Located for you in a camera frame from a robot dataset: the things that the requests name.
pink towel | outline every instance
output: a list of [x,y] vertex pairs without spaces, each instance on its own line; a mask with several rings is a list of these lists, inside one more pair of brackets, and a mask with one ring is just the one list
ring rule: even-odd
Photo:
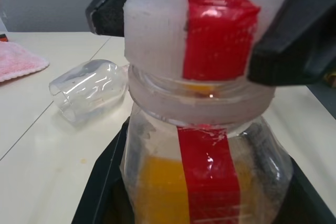
[[0,41],[0,82],[45,69],[49,62],[13,42]]

white tabletop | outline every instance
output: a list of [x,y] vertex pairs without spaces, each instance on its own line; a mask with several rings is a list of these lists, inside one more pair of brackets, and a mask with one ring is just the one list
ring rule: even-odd
[[107,42],[91,33],[6,33],[50,66],[19,80],[0,83],[0,159],[36,121],[52,99],[48,84],[72,67],[87,61]]
[[[9,34],[11,37],[51,65],[27,79],[0,86],[1,106],[11,107],[5,108],[6,113],[19,121],[16,125],[0,116],[1,140],[6,139],[6,144],[0,143],[0,151],[6,152],[27,131],[0,161],[0,223],[71,223],[92,167],[129,116],[132,100],[127,94],[114,113],[75,129],[50,105],[48,82],[95,53],[95,59],[125,64],[123,39],[108,40],[89,33]],[[35,97],[17,108],[20,94],[23,100]],[[336,120],[306,87],[278,89],[264,116],[336,214]]]

yellow liquid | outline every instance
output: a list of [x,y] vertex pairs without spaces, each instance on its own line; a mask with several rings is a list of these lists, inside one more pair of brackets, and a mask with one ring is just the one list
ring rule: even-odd
[[140,171],[134,205],[137,223],[189,224],[182,162],[149,156]]

black base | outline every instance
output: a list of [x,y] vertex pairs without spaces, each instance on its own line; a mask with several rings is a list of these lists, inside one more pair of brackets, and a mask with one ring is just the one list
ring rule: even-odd
[[[126,142],[127,120],[97,159],[72,224],[134,224],[134,214],[119,165]],[[336,219],[292,159],[294,176],[273,224],[336,224]]]

red tape strip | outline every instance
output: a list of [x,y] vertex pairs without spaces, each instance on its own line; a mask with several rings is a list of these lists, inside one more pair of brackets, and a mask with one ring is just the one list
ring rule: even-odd
[[178,127],[190,223],[238,224],[240,189],[224,130]]
[[249,0],[188,0],[183,78],[235,79],[244,74],[260,8]]

